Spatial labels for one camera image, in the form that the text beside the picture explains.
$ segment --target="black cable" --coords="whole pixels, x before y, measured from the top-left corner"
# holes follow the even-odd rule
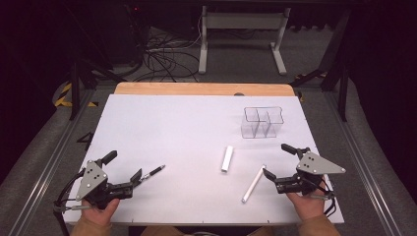
[[[242,32],[240,30],[236,30],[236,29],[213,29],[210,31],[210,33],[208,33],[208,38],[212,37],[213,35],[217,34],[217,33],[226,33],[226,34],[231,34],[235,37],[238,37],[240,39],[251,39],[252,37],[254,37],[256,30],[251,29],[251,30],[247,30],[246,32]]]
[[[122,73],[117,73],[117,74],[114,74],[114,75],[124,78],[124,77],[130,76],[130,75],[134,74],[135,72],[137,72],[141,68],[141,66],[142,66],[141,64],[137,63],[136,66],[134,68],[130,69],[129,71],[122,72]],[[97,79],[101,80],[101,81],[110,80],[106,76],[95,75],[95,77]]]
[[[76,201],[76,199],[64,199],[62,202],[68,202],[68,201]]]
[[[179,37],[176,36],[172,36],[169,35],[167,33],[159,33],[157,35],[153,35],[150,39],[149,39],[149,43],[151,43],[151,46],[148,46],[149,49],[156,49],[156,48],[160,48],[160,47],[164,47],[166,46],[167,43],[172,42],[175,39],[178,39]]]
[[[155,78],[161,78],[161,75],[156,75],[155,73],[159,73],[159,72],[167,72],[163,77],[167,77],[169,76],[171,78],[171,80],[175,81],[175,78],[188,78],[188,77],[193,77],[194,80],[197,82],[198,80],[196,79],[195,75],[199,72],[198,69],[196,69],[195,71],[191,71],[188,67],[176,62],[175,60],[175,55],[179,54],[179,55],[186,55],[194,60],[196,60],[197,62],[199,62],[199,59],[193,55],[191,55],[190,53],[186,53],[186,52],[175,52],[175,51],[168,51],[168,50],[172,50],[172,49],[166,49],[166,50],[162,50],[161,53],[159,52],[147,52],[147,57],[148,57],[148,61],[145,60],[145,65],[151,70],[151,72],[145,73],[137,78],[135,78],[135,81],[142,81],[145,79],[155,79]],[[150,65],[150,63],[153,62],[154,59],[155,61],[158,62],[158,64],[163,68],[163,69],[155,69],[155,67],[152,65]],[[176,67],[180,67],[183,68],[185,70],[187,70],[189,73],[186,75],[175,75],[173,72],[176,69]]]
[[[326,185],[326,188],[328,189],[328,190],[325,190],[325,194],[328,194],[329,192],[330,192],[330,188],[328,187],[328,183],[326,183],[326,181],[325,180],[322,180],[322,182],[324,182],[325,183],[325,185]],[[334,199],[334,197],[331,199],[331,205],[325,210],[325,215],[327,216],[327,217],[330,217],[332,214],[334,214],[335,212],[336,212],[336,209],[337,209],[337,207],[336,207],[336,200]]]
[[[141,78],[140,80],[137,80],[136,82],[145,81],[145,80],[150,80],[150,81],[152,81],[152,80],[157,79],[157,78],[162,78],[162,79],[160,79],[160,81],[162,81],[162,80],[163,80],[164,78],[166,78],[166,77],[167,77],[167,75],[148,76],[148,77],[143,77],[143,78]]]
[[[64,189],[61,191],[61,194],[59,195],[59,197],[58,197],[58,200],[56,200],[55,202],[54,202],[54,208],[53,208],[53,214],[54,214],[54,216],[55,216],[55,218],[58,220],[58,223],[59,223],[59,226],[61,227],[61,231],[62,231],[62,233],[65,235],[65,236],[69,236],[70,235],[70,233],[68,232],[68,229],[67,229],[67,225],[65,224],[65,221],[64,221],[64,216],[62,216],[62,213],[63,213],[63,207],[65,206],[65,205],[63,205],[63,203],[65,203],[67,200],[62,200],[62,198],[64,198],[64,195],[68,192],[68,190],[73,186],[73,184],[74,184],[74,182],[78,179],[78,178],[80,178],[80,177],[82,177],[83,175],[84,175],[84,172],[85,172],[85,169],[82,169],[81,171],[80,171],[80,173],[78,173],[78,174],[76,174],[68,183],[67,183],[67,185],[64,187]]]

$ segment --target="gray carpet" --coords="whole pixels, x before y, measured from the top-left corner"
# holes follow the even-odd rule
[[[224,33],[212,35],[208,41],[208,70],[204,75],[197,75],[197,80],[200,83],[290,83],[295,75],[307,74],[317,69],[331,37],[331,31],[302,29],[299,32],[288,30],[285,33],[280,51],[288,71],[287,76],[277,73],[268,49],[268,43],[273,41],[274,36],[273,31],[257,32],[253,38],[247,40]],[[196,45],[184,51],[199,56],[199,49]],[[192,70],[198,68],[198,63],[188,57],[178,56],[176,60]],[[145,67],[141,68],[128,79],[133,80],[147,71]],[[345,175],[330,177],[345,218],[344,224],[336,225],[337,229],[342,235],[417,235],[417,207],[392,171],[375,140],[354,85],[349,85],[346,113],[348,122],[345,125],[350,129],[369,171],[378,183],[399,232],[389,231],[383,224],[377,211],[378,206],[375,206],[370,197],[372,192],[364,184],[363,176],[358,171],[349,149],[349,142],[343,136],[338,117],[332,113],[333,108],[328,102],[328,97],[336,95],[336,91],[321,92],[317,88],[320,82],[320,79],[312,80],[296,90],[303,94],[301,104],[321,155],[348,170]],[[72,136],[68,137],[68,142],[61,149],[57,150],[56,147],[66,127],[71,124],[68,121],[71,112],[69,107],[58,107],[53,117],[33,139],[0,187],[0,199],[4,203],[0,208],[0,235],[8,235],[12,229],[12,232],[18,232],[18,235],[61,234],[59,225],[52,215],[52,202],[71,176],[79,170],[86,154],[86,144],[77,143],[77,139],[88,132],[94,132],[106,99],[113,93],[114,88],[112,82],[99,83],[90,98],[90,101],[97,101],[99,105],[85,109],[80,120],[74,125]],[[57,151],[62,151],[62,159],[57,163],[56,171],[50,173],[50,182],[42,188],[44,192],[32,193],[42,170]],[[38,202],[33,206],[25,206],[28,198],[33,195],[39,196]],[[32,214],[19,217],[24,208],[32,208]],[[17,219],[22,220],[25,217],[27,220],[24,220],[24,225],[14,226]],[[277,235],[297,235],[295,225],[276,227],[276,231]],[[112,235],[128,235],[128,229],[126,226],[116,225]]]

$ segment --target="white tabletop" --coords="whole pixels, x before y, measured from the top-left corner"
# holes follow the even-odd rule
[[[276,138],[243,139],[245,107],[280,106],[284,124]],[[166,167],[123,200],[112,217],[129,225],[271,225],[299,222],[292,203],[262,176],[249,200],[241,202],[261,166],[277,177],[292,176],[298,157],[280,148],[318,153],[296,96],[124,95],[109,96],[83,162],[112,150],[103,166],[109,183],[128,182],[140,168]],[[227,146],[234,152],[227,173],[221,164]],[[80,186],[74,184],[70,198]],[[79,211],[67,211],[76,222]],[[340,207],[329,218],[344,222]]]

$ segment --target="white marker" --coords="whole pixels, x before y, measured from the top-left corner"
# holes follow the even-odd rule
[[[246,191],[245,196],[243,196],[242,203],[244,203],[244,204],[245,204],[245,203],[246,203],[246,201],[248,201],[249,196],[251,196],[252,191],[254,191],[255,186],[256,186],[256,185],[257,185],[257,183],[260,181],[261,176],[262,176],[262,175],[263,175],[263,173],[264,173],[264,168],[267,168],[267,166],[266,166],[266,165],[263,165],[263,166],[261,167],[260,171],[259,171],[259,172],[258,172],[258,174],[257,174],[257,177],[255,177],[255,179],[254,179],[254,181],[252,182],[251,186],[249,186],[249,189],[248,189],[248,191]]]
[[[229,169],[229,163],[230,163],[230,159],[232,158],[232,154],[233,154],[233,147],[228,146],[226,150],[226,154],[224,155],[223,165],[221,166],[222,172],[227,172],[227,170]]]

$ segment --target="transparent container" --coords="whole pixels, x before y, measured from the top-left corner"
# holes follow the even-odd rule
[[[244,139],[275,138],[284,120],[282,108],[245,107],[242,120],[242,137]]]

